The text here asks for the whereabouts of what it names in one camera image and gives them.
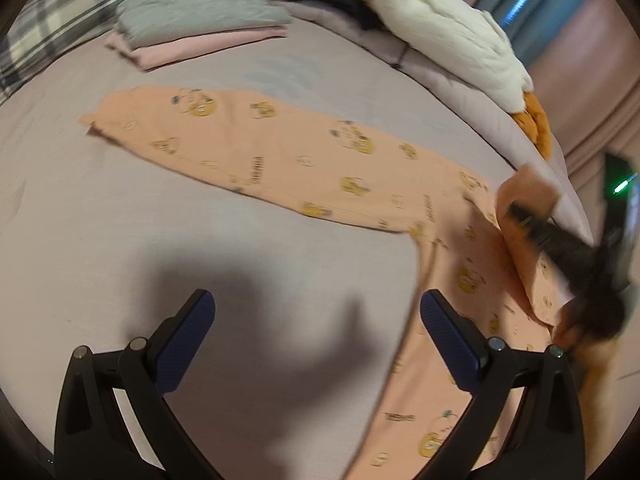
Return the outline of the person's right hand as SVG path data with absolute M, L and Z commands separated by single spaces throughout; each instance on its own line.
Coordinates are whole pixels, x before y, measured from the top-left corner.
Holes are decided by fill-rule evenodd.
M 604 389 L 616 357 L 617 339 L 597 339 L 590 335 L 578 322 L 574 301 L 561 308 L 552 342 L 568 355 L 580 394 L 596 396 Z

